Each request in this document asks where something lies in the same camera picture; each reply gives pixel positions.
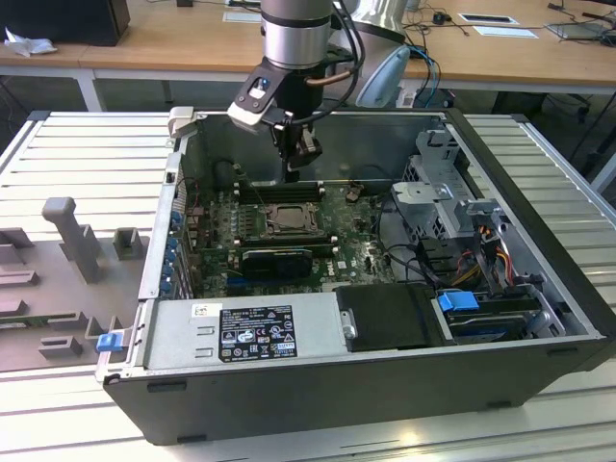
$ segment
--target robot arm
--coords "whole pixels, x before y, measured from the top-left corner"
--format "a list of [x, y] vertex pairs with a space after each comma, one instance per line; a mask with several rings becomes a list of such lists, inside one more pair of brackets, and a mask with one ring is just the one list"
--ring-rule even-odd
[[[409, 57], [401, 19], [406, 0], [363, 0], [351, 15], [331, 0], [263, 0], [264, 59], [228, 110], [234, 123], [269, 127], [286, 182], [322, 153], [313, 123], [349, 101], [382, 107]], [[332, 14], [341, 26], [332, 34]], [[337, 103], [315, 114], [323, 94]]]

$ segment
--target wooden desk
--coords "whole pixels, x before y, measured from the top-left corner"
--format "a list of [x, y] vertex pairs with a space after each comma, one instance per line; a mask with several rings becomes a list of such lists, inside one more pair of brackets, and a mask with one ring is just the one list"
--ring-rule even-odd
[[0, 46], [0, 65], [46, 66], [46, 67], [79, 67], [81, 55], [88, 49], [87, 45], [56, 44], [55, 53], [32, 55], [30, 58], [17, 55], [6, 46]]
[[[569, 21], [566, 14], [548, 10], [548, 0], [432, 0], [458, 24], [458, 13], [504, 14], [518, 27]], [[222, 22], [224, 7], [195, 4], [176, 8], [174, 2], [150, 4], [130, 0], [131, 26], [115, 48], [91, 46], [80, 58], [82, 67], [190, 71], [250, 72], [263, 57], [259, 24]], [[609, 7], [568, 0], [567, 9], [605, 14]], [[409, 13], [404, 22], [431, 21], [432, 11]], [[446, 81], [541, 83], [616, 86], [616, 52], [597, 43], [559, 41], [547, 29], [533, 30], [537, 38], [483, 37], [473, 28], [465, 37], [456, 27], [430, 28], [428, 50]], [[409, 35], [417, 44], [420, 34]], [[410, 63], [406, 77], [422, 79], [425, 65]]]
[[91, 46], [82, 67], [248, 73], [261, 62], [258, 23], [223, 22], [224, 6], [129, 0], [131, 22], [116, 47]]
[[[435, 8], [447, 9], [453, 21], [460, 25], [469, 23], [459, 13], [512, 16], [520, 23], [520, 26], [515, 27], [542, 27], [549, 23], [571, 22], [567, 14], [549, 10], [548, 0], [432, 0], [430, 4]], [[610, 12], [608, 6], [590, 2], [568, 0], [565, 5], [578, 21], [588, 20], [581, 16], [583, 12]], [[422, 10], [409, 13], [404, 22], [421, 21], [422, 14], [424, 21], [432, 20], [433, 12]], [[561, 41], [548, 29], [532, 30], [538, 38], [485, 37], [471, 27], [465, 27], [464, 30], [469, 33], [468, 37], [457, 27], [435, 26], [430, 28], [425, 38], [430, 56], [441, 65], [444, 83], [558, 84], [605, 86], [608, 93], [616, 90], [614, 49], [596, 42], [582, 44]], [[409, 36], [416, 44], [422, 44], [419, 33], [409, 32]], [[410, 64], [406, 76], [424, 77], [425, 65]]]
[[[148, 3], [128, 0], [131, 23], [116, 47], [61, 45], [57, 54], [21, 58], [0, 51], [0, 74], [72, 77], [91, 111], [104, 110], [96, 79], [242, 82], [263, 57], [259, 24], [223, 22], [224, 6], [195, 3], [177, 8], [175, 1]], [[457, 13], [513, 16], [522, 27], [567, 22], [569, 16], [548, 10], [548, 0], [432, 0], [446, 8], [458, 24]], [[568, 11], [579, 20], [582, 12], [604, 14], [608, 6], [568, 0]], [[423, 10], [430, 23], [432, 12]], [[422, 12], [404, 22], [421, 21]], [[483, 37], [466, 27], [431, 27], [426, 37], [430, 55], [442, 69], [441, 88], [576, 92], [609, 94], [616, 90], [616, 50], [597, 43], [559, 41], [552, 32], [533, 30], [539, 38]], [[417, 44], [421, 36], [409, 32]], [[426, 74], [422, 62], [411, 62], [403, 86], [417, 88]]]

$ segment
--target black box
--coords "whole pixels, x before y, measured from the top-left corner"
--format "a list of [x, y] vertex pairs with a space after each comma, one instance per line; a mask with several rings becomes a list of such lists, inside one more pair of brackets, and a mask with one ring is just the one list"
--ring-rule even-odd
[[126, 0], [0, 0], [3, 35], [115, 46], [129, 22]]

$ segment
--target slotted metal surface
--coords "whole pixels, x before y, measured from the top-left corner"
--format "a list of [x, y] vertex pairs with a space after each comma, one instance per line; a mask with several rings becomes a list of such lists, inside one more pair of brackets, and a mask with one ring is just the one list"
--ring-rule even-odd
[[[562, 157], [529, 124], [508, 116], [470, 115], [468, 120], [605, 301], [616, 308], [613, 210], [577, 181]], [[483, 195], [490, 197], [479, 172], [471, 167], [469, 173]]]
[[75, 199], [75, 216], [97, 237], [118, 227], [148, 236], [167, 156], [167, 115], [52, 113], [33, 123], [0, 171], [0, 227], [34, 241], [59, 238], [40, 212], [50, 196]]

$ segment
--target power supply label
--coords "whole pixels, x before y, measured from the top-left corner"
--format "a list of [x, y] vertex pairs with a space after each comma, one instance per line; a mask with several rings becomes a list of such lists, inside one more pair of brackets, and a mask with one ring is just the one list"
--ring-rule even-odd
[[219, 332], [224, 363], [297, 356], [291, 306], [220, 310]]

